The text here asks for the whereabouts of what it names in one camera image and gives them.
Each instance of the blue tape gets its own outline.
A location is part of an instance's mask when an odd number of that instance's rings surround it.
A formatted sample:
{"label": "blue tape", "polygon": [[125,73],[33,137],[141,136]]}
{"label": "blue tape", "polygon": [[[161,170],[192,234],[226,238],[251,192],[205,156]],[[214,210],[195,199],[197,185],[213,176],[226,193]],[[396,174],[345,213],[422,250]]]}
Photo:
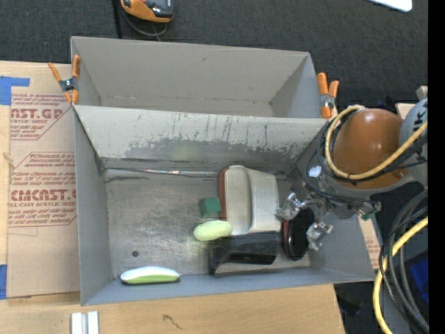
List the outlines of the blue tape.
{"label": "blue tape", "polygon": [[29,86],[29,78],[0,77],[0,105],[11,105],[13,86]]}
{"label": "blue tape", "polygon": [[417,285],[422,299],[429,305],[429,276],[428,276],[428,258],[423,259],[410,267],[414,281]]}
{"label": "blue tape", "polygon": [[0,264],[0,299],[6,299],[6,265]]}

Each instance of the green object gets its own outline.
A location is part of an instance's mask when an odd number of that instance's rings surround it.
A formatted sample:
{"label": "green object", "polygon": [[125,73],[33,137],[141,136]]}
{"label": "green object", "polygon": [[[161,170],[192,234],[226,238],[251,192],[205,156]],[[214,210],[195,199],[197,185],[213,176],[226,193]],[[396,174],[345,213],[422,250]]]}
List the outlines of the green object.
{"label": "green object", "polygon": [[219,218],[221,204],[219,198],[204,198],[200,201],[202,218]]}
{"label": "green object", "polygon": [[220,237],[228,237],[232,230],[232,224],[228,221],[214,220],[198,225],[194,229],[193,235],[199,241],[211,241]]}

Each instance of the blue stripe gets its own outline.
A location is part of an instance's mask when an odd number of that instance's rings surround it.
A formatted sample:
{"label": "blue stripe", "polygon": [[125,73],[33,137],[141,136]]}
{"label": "blue stripe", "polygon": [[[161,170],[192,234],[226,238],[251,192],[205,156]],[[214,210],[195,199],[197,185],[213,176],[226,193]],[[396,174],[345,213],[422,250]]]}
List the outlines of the blue stripe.
{"label": "blue stripe", "polygon": [[6,299],[6,265],[0,264],[0,299]]}
{"label": "blue stripe", "polygon": [[0,77],[0,105],[11,105],[13,86],[29,86],[29,78]]}

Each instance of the green sponge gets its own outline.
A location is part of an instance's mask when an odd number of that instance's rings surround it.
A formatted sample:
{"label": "green sponge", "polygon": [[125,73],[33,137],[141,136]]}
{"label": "green sponge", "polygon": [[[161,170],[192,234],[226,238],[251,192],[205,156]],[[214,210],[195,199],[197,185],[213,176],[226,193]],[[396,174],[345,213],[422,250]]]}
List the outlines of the green sponge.
{"label": "green sponge", "polygon": [[204,198],[200,200],[200,213],[203,218],[218,218],[221,211],[219,198]]}

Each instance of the box floor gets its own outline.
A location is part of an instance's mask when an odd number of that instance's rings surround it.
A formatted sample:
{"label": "box floor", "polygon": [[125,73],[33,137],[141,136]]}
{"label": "box floor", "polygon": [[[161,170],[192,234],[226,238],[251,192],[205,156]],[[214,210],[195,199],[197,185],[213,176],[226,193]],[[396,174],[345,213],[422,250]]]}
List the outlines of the box floor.
{"label": "box floor", "polygon": [[[290,181],[277,178],[280,204]],[[197,241],[194,228],[203,222],[199,201],[218,196],[214,177],[187,177],[155,173],[106,174],[108,231],[114,278],[141,266],[162,266],[181,275],[208,273],[207,242]],[[309,256],[288,260],[280,249],[269,266],[224,264],[217,273],[309,266]]]}

